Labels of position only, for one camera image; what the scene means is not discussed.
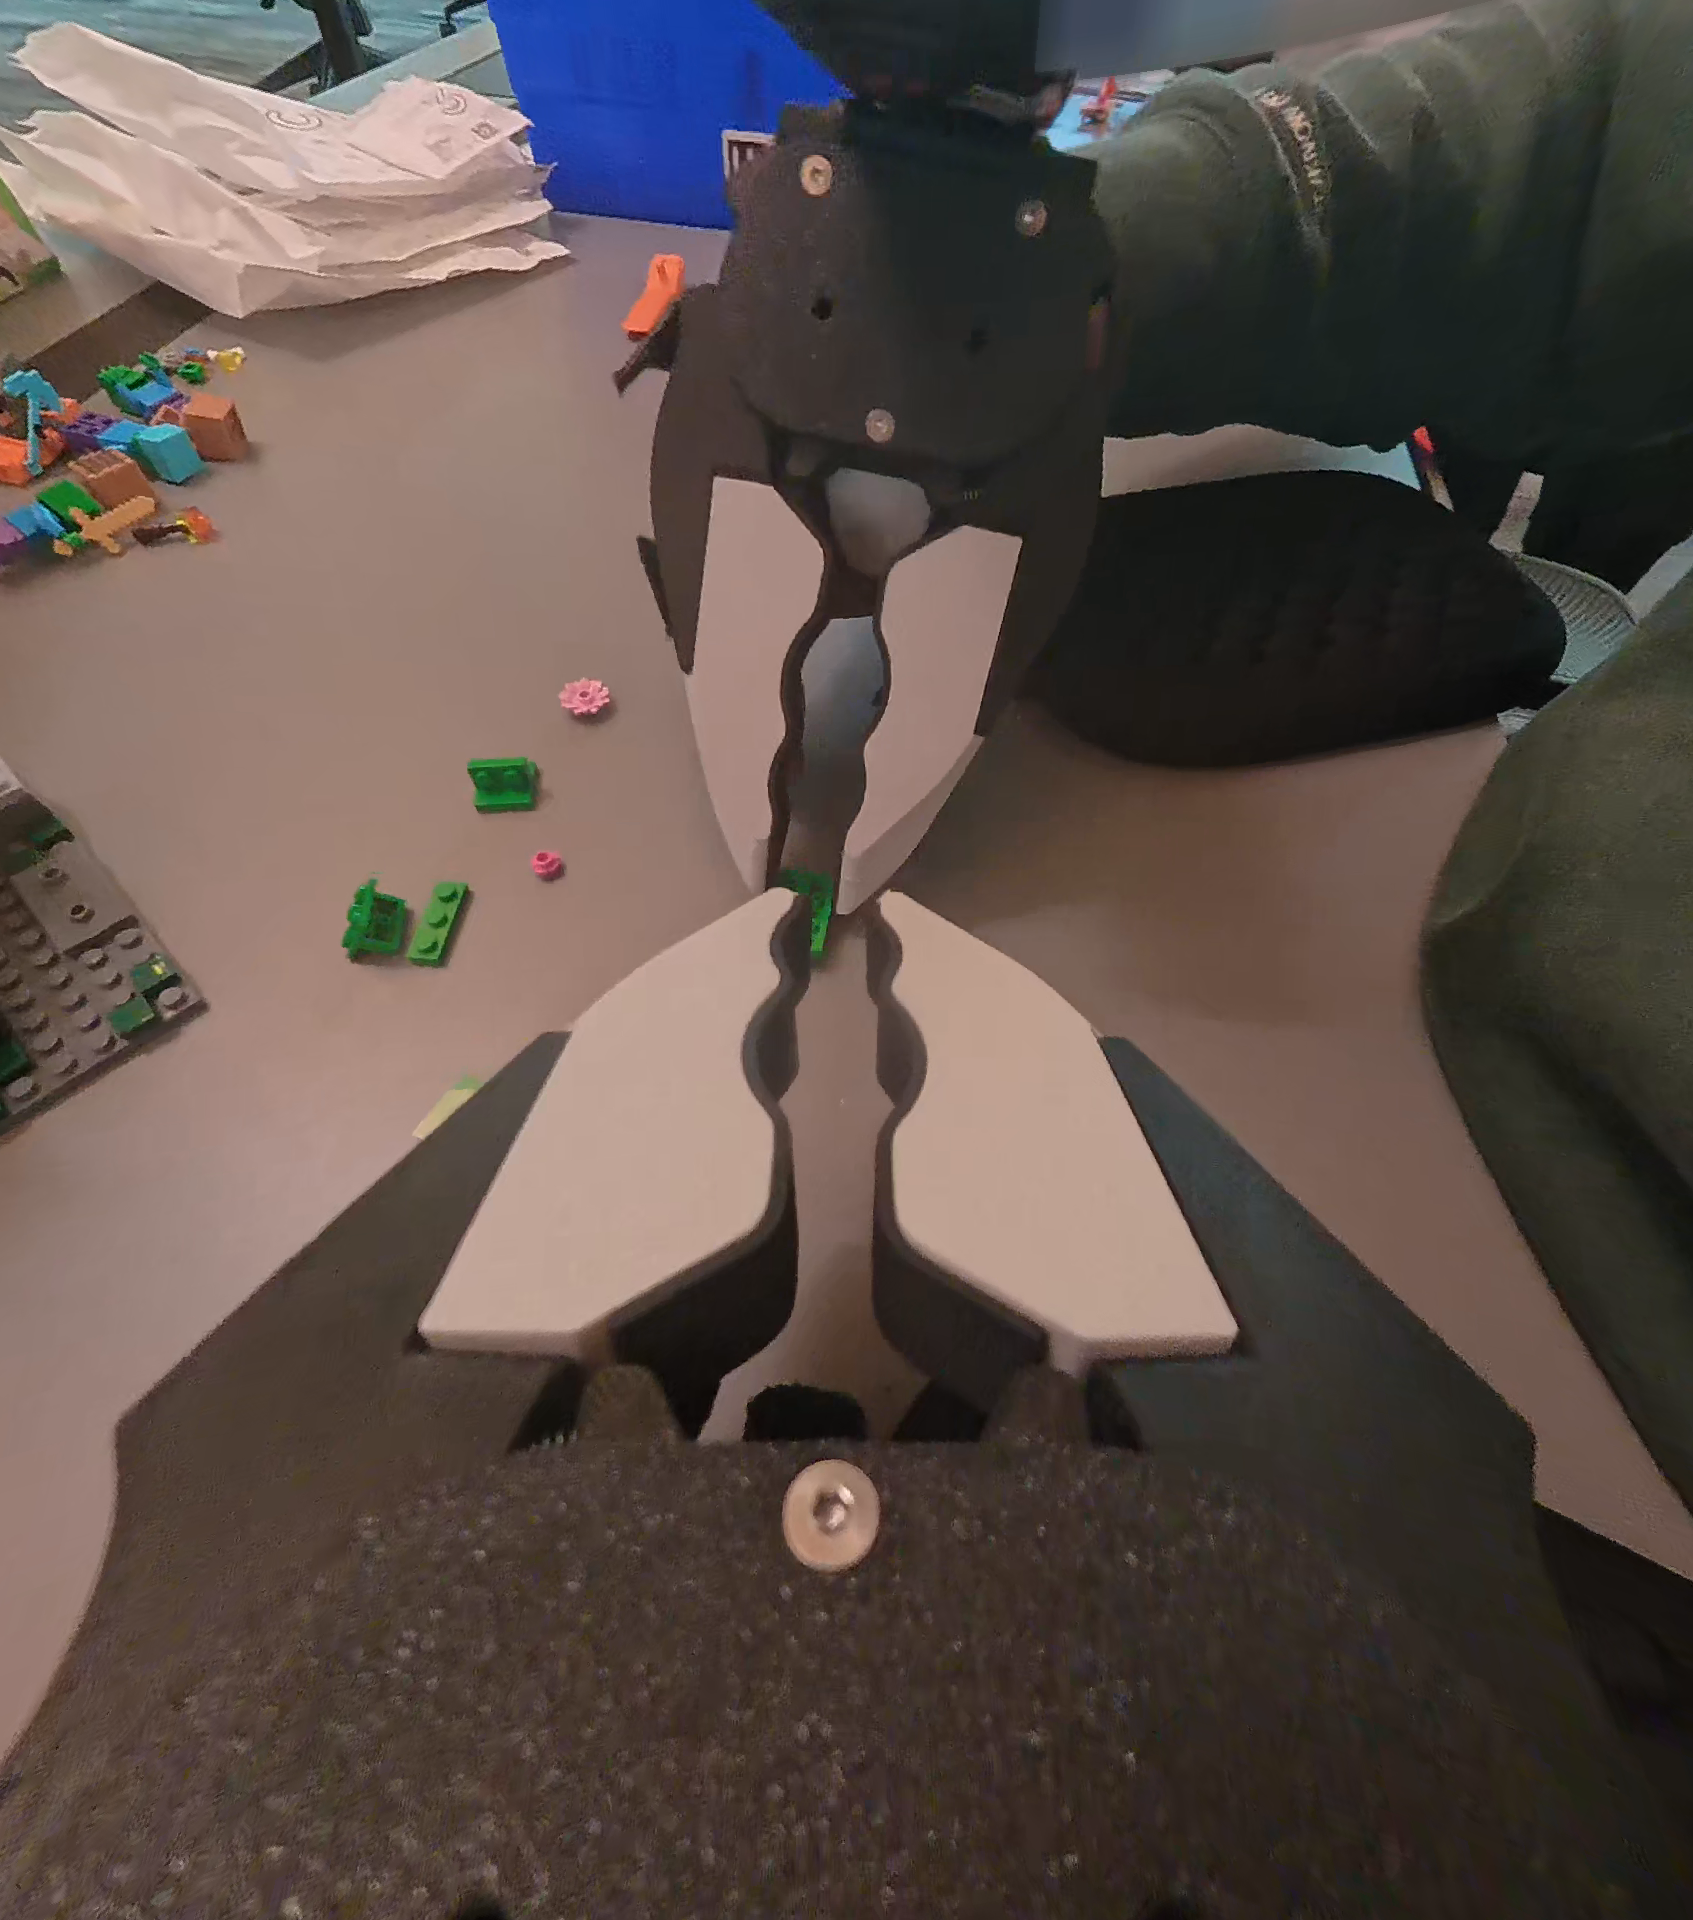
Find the person's green sweatshirt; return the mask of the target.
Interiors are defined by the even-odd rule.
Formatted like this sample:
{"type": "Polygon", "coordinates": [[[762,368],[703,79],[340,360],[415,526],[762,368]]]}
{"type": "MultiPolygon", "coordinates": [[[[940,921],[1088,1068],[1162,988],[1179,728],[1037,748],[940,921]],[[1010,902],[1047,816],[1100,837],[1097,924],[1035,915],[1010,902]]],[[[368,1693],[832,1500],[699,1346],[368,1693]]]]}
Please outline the person's green sweatshirt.
{"type": "Polygon", "coordinates": [[[1693,1513],[1693,568],[1500,752],[1420,1002],[1511,1217],[1693,1513]]]}

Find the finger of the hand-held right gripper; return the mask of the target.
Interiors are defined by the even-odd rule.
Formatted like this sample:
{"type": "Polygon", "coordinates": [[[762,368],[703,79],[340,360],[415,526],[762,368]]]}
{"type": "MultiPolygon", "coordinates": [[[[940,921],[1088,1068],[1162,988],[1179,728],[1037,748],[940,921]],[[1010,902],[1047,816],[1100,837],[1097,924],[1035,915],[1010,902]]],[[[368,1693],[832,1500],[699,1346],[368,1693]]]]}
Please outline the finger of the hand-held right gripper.
{"type": "Polygon", "coordinates": [[[863,797],[841,843],[836,912],[859,912],[890,884],[975,759],[1016,568],[1014,535],[957,526],[884,571],[877,613],[884,703],[863,740],[863,797]]]}
{"type": "Polygon", "coordinates": [[[687,673],[696,764],[741,884],[762,891],[784,836],[785,671],[811,641],[826,544],[766,481],[718,475],[687,673]]]}

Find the grey desk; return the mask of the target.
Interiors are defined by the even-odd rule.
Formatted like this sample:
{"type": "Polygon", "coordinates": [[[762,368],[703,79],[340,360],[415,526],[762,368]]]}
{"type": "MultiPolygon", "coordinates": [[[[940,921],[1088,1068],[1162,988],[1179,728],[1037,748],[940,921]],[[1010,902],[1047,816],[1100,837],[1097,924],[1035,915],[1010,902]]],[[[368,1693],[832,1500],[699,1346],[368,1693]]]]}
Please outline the grey desk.
{"type": "MultiPolygon", "coordinates": [[[[0,756],[207,988],[0,1139],[0,1764],[106,1543],[114,1423],[383,1172],[744,891],[634,540],[661,381],[613,395],[652,251],[133,326],[243,339],[222,541],[0,588],[0,756]],[[602,680],[613,712],[558,710],[602,680]],[[465,759],[528,756],[533,815],[465,759]],[[569,870],[542,884],[539,849],[569,870]],[[353,891],[473,902],[440,969],[350,964],[353,891]]],[[[1693,1580],[1693,1521],[1560,1317],[1432,1065],[1414,945],[1496,728],[1270,770],[1100,756],[1016,710],[899,888],[1146,1050],[1515,1407],[1541,1503],[1693,1580]]]]}

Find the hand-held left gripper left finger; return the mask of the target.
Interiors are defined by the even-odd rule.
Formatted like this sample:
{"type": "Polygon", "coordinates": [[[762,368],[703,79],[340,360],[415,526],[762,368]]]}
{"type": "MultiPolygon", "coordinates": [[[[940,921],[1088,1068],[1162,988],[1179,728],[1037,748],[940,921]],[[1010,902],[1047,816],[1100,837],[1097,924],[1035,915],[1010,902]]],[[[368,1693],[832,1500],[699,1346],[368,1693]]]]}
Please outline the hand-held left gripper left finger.
{"type": "Polygon", "coordinates": [[[785,888],[646,961],[563,1036],[415,1335],[434,1352],[652,1374],[705,1428],[784,1331],[799,1217],[784,1096],[805,996],[785,888]]]}

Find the black office chair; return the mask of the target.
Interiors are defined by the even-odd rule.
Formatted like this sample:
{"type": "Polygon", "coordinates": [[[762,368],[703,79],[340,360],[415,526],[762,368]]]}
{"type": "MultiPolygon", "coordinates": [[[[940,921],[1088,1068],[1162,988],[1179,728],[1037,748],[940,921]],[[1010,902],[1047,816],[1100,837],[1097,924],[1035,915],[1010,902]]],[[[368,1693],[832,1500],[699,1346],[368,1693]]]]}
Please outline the black office chair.
{"type": "Polygon", "coordinates": [[[362,3],[293,3],[307,12],[316,36],[299,54],[269,69],[253,87],[262,94],[320,97],[338,85],[365,79],[386,67],[386,54],[370,45],[374,22],[362,3]]]}

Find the pile of white paper bags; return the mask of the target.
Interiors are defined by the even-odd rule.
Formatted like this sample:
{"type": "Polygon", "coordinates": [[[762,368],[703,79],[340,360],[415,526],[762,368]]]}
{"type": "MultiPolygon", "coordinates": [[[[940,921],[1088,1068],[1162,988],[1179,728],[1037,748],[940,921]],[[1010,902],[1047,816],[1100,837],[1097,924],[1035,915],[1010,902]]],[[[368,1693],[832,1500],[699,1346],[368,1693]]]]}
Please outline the pile of white paper bags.
{"type": "Polygon", "coordinates": [[[450,79],[392,67],[331,109],[77,25],[36,30],[15,67],[60,103],[0,127],[20,209],[228,320],[569,259],[533,122],[450,79]]]}

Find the pile of colourful toy bricks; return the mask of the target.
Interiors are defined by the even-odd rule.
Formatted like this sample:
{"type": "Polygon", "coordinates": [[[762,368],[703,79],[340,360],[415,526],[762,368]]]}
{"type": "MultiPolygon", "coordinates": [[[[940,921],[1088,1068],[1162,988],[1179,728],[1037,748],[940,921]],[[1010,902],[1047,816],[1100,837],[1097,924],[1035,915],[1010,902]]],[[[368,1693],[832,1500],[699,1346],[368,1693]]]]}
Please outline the pile of colourful toy bricks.
{"type": "Polygon", "coordinates": [[[228,384],[244,348],[181,344],[97,372],[77,402],[42,368],[0,372],[0,585],[50,562],[189,550],[222,531],[189,498],[252,436],[228,384]]]}

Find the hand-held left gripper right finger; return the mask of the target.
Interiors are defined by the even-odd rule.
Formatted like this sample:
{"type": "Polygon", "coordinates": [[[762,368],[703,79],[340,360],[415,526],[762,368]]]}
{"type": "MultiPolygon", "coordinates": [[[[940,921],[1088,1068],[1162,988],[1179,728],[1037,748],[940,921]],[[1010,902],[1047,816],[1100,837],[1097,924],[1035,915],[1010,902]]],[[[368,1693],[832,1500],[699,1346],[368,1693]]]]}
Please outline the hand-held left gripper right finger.
{"type": "Polygon", "coordinates": [[[1097,1029],[905,894],[872,912],[872,1310],[932,1385],[992,1410],[1050,1368],[1228,1355],[1239,1319],[1097,1029]]]}

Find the blue plastic bin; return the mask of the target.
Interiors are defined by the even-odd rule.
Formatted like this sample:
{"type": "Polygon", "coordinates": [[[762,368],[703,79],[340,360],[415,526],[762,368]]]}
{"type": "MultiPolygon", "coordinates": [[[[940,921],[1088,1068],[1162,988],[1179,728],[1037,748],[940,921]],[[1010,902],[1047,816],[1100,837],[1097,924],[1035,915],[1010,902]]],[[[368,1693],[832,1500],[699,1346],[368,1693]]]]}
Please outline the blue plastic bin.
{"type": "Polygon", "coordinates": [[[842,87],[753,3],[491,3],[563,214],[730,229],[726,136],[842,87]]]}

